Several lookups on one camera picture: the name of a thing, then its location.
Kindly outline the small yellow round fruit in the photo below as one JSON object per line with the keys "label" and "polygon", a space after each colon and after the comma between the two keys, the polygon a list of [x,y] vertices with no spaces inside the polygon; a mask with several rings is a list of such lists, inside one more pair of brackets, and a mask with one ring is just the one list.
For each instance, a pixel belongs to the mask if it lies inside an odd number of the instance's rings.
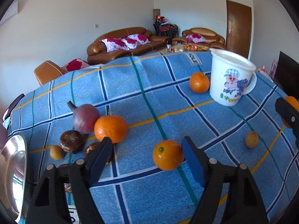
{"label": "small yellow round fruit", "polygon": [[255,148],[258,145],[259,137],[255,131],[247,133],[245,137],[245,145],[248,148]]}

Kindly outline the small yellow-brown longan fruit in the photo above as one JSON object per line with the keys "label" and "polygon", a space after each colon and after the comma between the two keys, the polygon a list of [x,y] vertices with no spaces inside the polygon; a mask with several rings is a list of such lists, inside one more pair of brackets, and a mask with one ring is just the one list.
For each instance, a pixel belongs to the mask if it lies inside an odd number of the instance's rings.
{"label": "small yellow-brown longan fruit", "polygon": [[59,145],[55,145],[50,149],[50,157],[53,160],[60,161],[65,155],[65,151]]}

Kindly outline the dark brown mangosteen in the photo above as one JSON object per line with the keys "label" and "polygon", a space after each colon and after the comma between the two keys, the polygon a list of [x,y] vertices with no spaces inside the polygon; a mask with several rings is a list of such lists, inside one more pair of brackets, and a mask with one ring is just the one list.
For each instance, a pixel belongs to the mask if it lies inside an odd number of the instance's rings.
{"label": "dark brown mangosteen", "polygon": [[65,131],[60,136],[60,146],[68,153],[76,154],[78,153],[85,143],[84,137],[77,130]]}

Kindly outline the small orange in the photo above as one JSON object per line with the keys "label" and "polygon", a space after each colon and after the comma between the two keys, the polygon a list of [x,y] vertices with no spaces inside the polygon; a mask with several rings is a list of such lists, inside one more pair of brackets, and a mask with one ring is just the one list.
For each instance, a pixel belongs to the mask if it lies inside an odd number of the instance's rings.
{"label": "small orange", "polygon": [[159,169],[172,171],[183,163],[184,154],[179,143],[173,140],[164,140],[154,148],[152,159]]}

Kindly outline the large orange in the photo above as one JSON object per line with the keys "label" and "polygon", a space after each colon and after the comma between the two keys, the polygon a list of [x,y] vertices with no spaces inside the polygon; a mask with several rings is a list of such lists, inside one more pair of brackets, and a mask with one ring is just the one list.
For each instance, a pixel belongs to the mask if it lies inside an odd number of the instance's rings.
{"label": "large orange", "polygon": [[128,131],[129,128],[126,120],[117,115],[100,117],[94,125],[95,138],[102,141],[105,137],[108,137],[113,144],[123,141]]}

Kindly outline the black television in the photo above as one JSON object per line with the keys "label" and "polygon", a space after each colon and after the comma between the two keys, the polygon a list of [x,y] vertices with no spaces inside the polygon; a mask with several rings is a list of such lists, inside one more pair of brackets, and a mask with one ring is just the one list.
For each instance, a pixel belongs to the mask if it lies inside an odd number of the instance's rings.
{"label": "black television", "polygon": [[273,81],[288,96],[298,99],[299,70],[298,63],[283,52],[280,52]]}

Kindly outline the silver metal plate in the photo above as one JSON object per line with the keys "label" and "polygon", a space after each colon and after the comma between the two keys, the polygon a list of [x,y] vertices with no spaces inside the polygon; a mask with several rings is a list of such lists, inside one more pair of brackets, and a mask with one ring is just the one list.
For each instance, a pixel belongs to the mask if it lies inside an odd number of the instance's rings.
{"label": "silver metal plate", "polygon": [[27,169],[25,136],[13,135],[1,150],[1,218],[18,223],[21,218]]}

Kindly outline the white cartoon mug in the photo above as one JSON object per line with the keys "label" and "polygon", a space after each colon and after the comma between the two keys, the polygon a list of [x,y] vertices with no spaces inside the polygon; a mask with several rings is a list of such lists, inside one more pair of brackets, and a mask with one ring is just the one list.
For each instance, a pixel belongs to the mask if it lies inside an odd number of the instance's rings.
{"label": "white cartoon mug", "polygon": [[236,53],[211,48],[212,64],[209,93],[221,105],[235,106],[257,82],[256,66]]}

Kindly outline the purple red onion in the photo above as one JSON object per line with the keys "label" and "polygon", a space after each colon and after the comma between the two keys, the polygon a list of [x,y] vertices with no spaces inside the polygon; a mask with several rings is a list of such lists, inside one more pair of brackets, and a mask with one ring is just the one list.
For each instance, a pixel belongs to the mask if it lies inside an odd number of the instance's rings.
{"label": "purple red onion", "polygon": [[82,134],[90,134],[94,131],[94,125],[100,118],[100,112],[91,104],[83,104],[76,107],[71,101],[67,103],[73,112],[73,127]]}

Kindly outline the blue plaid tablecloth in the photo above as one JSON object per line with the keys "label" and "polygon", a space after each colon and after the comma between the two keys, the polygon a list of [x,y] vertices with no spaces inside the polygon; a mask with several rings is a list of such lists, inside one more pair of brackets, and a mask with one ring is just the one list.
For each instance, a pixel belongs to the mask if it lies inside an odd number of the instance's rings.
{"label": "blue plaid tablecloth", "polygon": [[[29,183],[38,182],[52,162],[50,147],[73,128],[67,103],[92,104],[102,116],[119,115],[129,125],[90,190],[106,223],[180,223],[192,216],[203,189],[189,166],[163,171],[152,160],[156,144],[185,136],[222,164],[246,164],[274,221],[298,189],[295,136],[275,110],[285,93],[258,73],[253,91],[233,107],[196,94],[189,78],[209,75],[211,59],[210,53],[124,57],[64,74],[27,94],[11,114],[8,133],[26,138]],[[252,131],[259,142],[248,148],[245,137]]]}

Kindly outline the wooden coffee table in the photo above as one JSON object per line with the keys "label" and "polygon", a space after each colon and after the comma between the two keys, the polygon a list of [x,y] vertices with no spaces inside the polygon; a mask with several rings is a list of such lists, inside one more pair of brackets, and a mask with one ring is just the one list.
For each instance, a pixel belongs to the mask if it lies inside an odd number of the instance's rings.
{"label": "wooden coffee table", "polygon": [[208,52],[209,46],[202,45],[202,44],[195,44],[195,43],[188,43],[188,44],[175,44],[175,45],[167,45],[161,49],[154,50],[153,52],[147,53],[182,53],[182,52]]}

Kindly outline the brown leather chair near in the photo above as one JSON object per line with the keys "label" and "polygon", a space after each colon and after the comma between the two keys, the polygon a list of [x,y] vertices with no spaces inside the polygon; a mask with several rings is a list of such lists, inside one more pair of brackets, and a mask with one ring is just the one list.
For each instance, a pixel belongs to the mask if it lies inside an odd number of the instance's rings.
{"label": "brown leather chair near", "polygon": [[34,69],[34,75],[40,85],[44,85],[64,74],[62,68],[50,60],[43,62]]}

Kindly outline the pink floral cushion near chair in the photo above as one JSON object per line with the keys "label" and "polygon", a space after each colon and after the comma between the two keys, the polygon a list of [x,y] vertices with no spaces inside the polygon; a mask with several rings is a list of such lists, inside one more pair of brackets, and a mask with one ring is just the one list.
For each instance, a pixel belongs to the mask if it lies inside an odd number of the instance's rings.
{"label": "pink floral cushion near chair", "polygon": [[73,59],[72,61],[70,61],[69,63],[65,64],[61,68],[65,73],[67,73],[67,72],[71,72],[71,71],[75,71],[75,70],[84,69],[89,66],[90,65],[87,62],[85,62],[84,60],[82,60],[80,58],[76,58],[76,59]]}

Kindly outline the long brown leather sofa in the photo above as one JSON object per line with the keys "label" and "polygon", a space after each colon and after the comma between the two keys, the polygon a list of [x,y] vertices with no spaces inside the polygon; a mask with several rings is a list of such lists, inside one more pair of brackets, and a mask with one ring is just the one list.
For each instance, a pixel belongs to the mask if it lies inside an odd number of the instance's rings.
{"label": "long brown leather sofa", "polygon": [[171,43],[168,36],[156,36],[143,27],[129,27],[105,33],[87,48],[89,65],[106,64],[125,56],[140,56]]}

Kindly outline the white wall air conditioner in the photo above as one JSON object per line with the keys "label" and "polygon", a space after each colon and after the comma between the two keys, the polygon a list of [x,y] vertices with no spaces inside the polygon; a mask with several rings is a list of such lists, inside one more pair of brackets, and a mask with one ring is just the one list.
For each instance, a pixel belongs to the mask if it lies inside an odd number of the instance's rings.
{"label": "white wall air conditioner", "polygon": [[6,13],[4,14],[3,18],[1,19],[0,26],[5,24],[7,21],[9,21],[11,18],[13,18],[15,15],[17,15],[18,12],[18,1],[15,1],[10,5]]}

